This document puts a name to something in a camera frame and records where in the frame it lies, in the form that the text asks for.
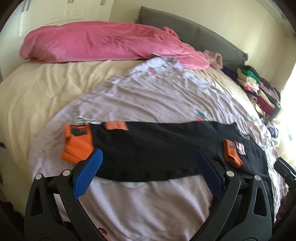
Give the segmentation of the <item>dark navy garment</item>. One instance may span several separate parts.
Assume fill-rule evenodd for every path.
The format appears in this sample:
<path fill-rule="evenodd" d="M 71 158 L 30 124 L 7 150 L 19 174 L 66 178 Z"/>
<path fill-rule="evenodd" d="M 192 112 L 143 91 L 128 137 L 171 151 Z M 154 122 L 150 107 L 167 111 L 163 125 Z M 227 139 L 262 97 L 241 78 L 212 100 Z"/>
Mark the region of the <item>dark navy garment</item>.
<path fill-rule="evenodd" d="M 235 71 L 230 70 L 229 68 L 227 68 L 226 66 L 223 66 L 222 68 L 222 72 L 227 75 L 229 78 L 231 79 L 237 79 L 237 73 Z"/>

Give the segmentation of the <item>black garment with orange patches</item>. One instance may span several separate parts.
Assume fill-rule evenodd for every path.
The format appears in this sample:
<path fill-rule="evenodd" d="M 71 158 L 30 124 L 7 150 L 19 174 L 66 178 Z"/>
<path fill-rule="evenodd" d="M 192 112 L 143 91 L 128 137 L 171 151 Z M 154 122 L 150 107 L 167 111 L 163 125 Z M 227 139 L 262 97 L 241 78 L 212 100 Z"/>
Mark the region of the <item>black garment with orange patches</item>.
<path fill-rule="evenodd" d="M 108 121 L 65 125 L 64 130 L 62 160 L 77 164 L 94 149 L 100 149 L 100 178 L 149 182 L 198 175 L 200 168 L 195 157 L 201 149 L 207 158 L 236 171 L 241 178 L 259 175 L 269 202 L 274 201 L 265 151 L 236 123 Z"/>

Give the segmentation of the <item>grey headboard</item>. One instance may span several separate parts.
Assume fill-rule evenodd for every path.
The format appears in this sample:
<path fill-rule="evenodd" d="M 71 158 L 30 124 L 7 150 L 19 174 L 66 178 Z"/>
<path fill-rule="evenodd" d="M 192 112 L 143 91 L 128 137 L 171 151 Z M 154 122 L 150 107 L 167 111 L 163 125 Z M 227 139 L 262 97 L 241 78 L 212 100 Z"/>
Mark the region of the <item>grey headboard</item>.
<path fill-rule="evenodd" d="M 224 37 L 181 16 L 141 6 L 135 23 L 157 28 L 168 27 L 175 31 L 181 41 L 194 49 L 219 53 L 223 58 L 223 65 L 233 71 L 248 60 L 246 53 Z"/>

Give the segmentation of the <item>white wardrobe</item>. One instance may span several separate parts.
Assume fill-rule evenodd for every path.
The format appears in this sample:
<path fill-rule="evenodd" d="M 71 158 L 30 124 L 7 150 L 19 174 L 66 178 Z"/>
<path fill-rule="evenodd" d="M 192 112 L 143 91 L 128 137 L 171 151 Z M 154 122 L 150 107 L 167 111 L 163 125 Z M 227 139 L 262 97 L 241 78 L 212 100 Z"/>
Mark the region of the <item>white wardrobe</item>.
<path fill-rule="evenodd" d="M 108 21 L 114 1 L 22 1 L 13 14 L 25 27 L 62 25 L 78 21 Z"/>

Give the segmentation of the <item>pink blanket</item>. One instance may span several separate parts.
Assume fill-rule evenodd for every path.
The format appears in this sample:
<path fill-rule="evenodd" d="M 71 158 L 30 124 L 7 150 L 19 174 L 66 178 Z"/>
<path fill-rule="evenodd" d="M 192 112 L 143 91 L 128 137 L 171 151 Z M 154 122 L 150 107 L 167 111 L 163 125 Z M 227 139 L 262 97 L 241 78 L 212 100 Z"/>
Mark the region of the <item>pink blanket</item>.
<path fill-rule="evenodd" d="M 203 70 L 205 55 L 183 43 L 170 28 L 104 21 L 44 26 L 30 31 L 19 51 L 25 60 L 43 63 L 173 57 L 184 68 Z"/>

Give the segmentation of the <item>lilac strawberry print sheet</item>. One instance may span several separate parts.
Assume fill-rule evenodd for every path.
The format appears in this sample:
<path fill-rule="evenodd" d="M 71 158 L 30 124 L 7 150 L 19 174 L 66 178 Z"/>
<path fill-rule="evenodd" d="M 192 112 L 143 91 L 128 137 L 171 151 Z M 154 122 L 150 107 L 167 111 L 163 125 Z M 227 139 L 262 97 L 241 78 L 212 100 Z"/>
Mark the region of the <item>lilac strawberry print sheet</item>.
<path fill-rule="evenodd" d="M 67 123 L 235 123 L 240 136 L 255 141 L 265 153 L 271 208 L 278 212 L 287 191 L 273 168 L 278 152 L 238 85 L 221 71 L 184 69 L 173 58 L 125 61 L 123 66 L 89 93 L 59 107 L 47 121 L 30 149 L 31 176 L 53 176 L 73 167 L 61 159 Z M 112 240 L 189 240 L 208 217 L 212 199 L 203 178 L 195 175 L 138 184 L 95 178 L 80 201 Z"/>

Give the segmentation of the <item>dusty pink crumpled garment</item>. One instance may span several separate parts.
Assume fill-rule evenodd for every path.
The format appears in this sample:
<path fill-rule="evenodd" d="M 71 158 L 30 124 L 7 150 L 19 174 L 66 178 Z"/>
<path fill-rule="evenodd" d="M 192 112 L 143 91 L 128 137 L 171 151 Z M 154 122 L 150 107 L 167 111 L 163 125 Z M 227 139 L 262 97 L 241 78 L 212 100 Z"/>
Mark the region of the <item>dusty pink crumpled garment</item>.
<path fill-rule="evenodd" d="M 223 69 L 222 55 L 217 52 L 211 52 L 209 50 L 203 51 L 204 56 L 209 61 L 210 66 L 214 69 Z"/>

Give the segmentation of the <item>stack of folded clothes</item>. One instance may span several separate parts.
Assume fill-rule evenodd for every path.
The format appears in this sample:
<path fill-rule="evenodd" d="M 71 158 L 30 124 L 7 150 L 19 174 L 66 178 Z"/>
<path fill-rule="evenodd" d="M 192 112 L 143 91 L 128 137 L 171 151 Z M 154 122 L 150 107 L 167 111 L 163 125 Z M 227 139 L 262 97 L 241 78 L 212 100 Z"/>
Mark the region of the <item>stack of folded clothes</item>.
<path fill-rule="evenodd" d="M 259 117 L 265 121 L 272 121 L 281 111 L 280 93 L 251 66 L 238 67 L 236 75 L 237 82 Z"/>

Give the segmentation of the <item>cream bed sheet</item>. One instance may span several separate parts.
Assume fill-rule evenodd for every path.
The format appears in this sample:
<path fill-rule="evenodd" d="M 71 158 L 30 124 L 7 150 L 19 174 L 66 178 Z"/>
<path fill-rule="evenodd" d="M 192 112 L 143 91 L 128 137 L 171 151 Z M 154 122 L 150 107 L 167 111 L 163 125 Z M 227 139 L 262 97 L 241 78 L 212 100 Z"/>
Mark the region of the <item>cream bed sheet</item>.
<path fill-rule="evenodd" d="M 1 83 L 1 141 L 23 180 L 56 171 L 63 126 L 86 121 L 237 123 L 262 142 L 246 94 L 222 71 L 184 69 L 172 59 L 66 64 L 27 62 Z"/>

